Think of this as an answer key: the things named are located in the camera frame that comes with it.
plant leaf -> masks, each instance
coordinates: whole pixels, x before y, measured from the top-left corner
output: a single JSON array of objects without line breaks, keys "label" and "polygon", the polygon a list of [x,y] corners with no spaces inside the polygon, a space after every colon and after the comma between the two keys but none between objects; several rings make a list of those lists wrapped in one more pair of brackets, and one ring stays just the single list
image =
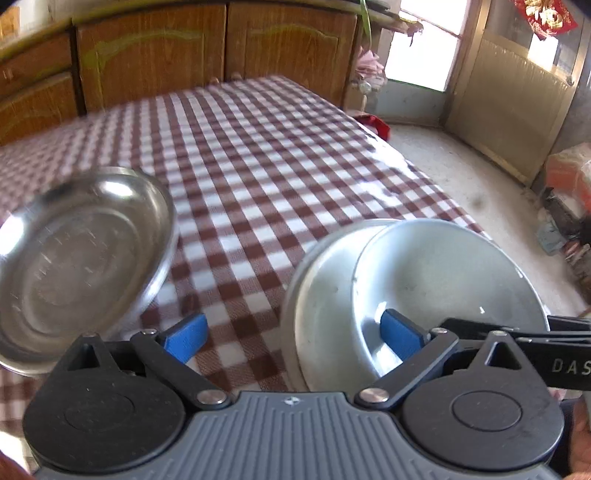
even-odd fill
[{"label": "plant leaf", "polygon": [[363,31],[369,40],[368,50],[371,49],[371,25],[369,24],[368,5],[365,0],[359,0],[359,7],[361,9],[361,19],[363,21]]}]

hand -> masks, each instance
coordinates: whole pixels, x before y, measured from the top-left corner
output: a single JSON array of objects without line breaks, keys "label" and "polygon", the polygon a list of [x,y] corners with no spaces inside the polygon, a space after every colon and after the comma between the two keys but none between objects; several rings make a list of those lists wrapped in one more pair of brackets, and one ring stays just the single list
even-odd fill
[{"label": "hand", "polygon": [[0,452],[0,480],[35,480],[11,458]]},{"label": "hand", "polygon": [[569,480],[591,480],[591,430],[587,405],[581,398],[573,409],[573,433],[570,436]]}]

gray gripper base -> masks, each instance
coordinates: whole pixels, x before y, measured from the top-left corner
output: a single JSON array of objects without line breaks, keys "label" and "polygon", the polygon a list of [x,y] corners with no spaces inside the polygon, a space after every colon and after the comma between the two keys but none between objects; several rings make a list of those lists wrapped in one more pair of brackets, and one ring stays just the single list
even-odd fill
[{"label": "gray gripper base", "polygon": [[[82,476],[41,468],[38,480]],[[96,480],[88,476],[87,480]],[[542,465],[502,474],[458,472],[422,457],[387,413],[359,410],[342,393],[244,392],[193,417],[158,458],[103,480],[557,480]]]}]

checkered tablecloth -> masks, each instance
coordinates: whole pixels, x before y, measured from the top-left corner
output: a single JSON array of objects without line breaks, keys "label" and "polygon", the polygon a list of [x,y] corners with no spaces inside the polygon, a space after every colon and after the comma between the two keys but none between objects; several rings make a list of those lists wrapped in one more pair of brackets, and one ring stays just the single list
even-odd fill
[{"label": "checkered tablecloth", "polygon": [[[285,390],[279,308],[298,262],[367,218],[437,217],[481,231],[421,171],[337,107],[271,77],[89,115],[0,150],[0,214],[79,171],[141,169],[168,187],[180,237],[168,278],[123,338],[201,310],[192,366],[231,391]],[[39,380],[0,372],[0,428],[21,435]]]}]

metal rivet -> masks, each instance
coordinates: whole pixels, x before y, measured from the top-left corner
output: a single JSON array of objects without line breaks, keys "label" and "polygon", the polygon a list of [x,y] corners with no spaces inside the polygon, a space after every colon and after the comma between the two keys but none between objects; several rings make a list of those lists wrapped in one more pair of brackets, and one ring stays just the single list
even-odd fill
[{"label": "metal rivet", "polygon": [[227,397],[222,390],[201,390],[197,394],[197,401],[204,405],[219,405],[224,403]]},{"label": "metal rivet", "polygon": [[383,388],[364,388],[359,392],[359,398],[367,403],[382,403],[390,398]]}]

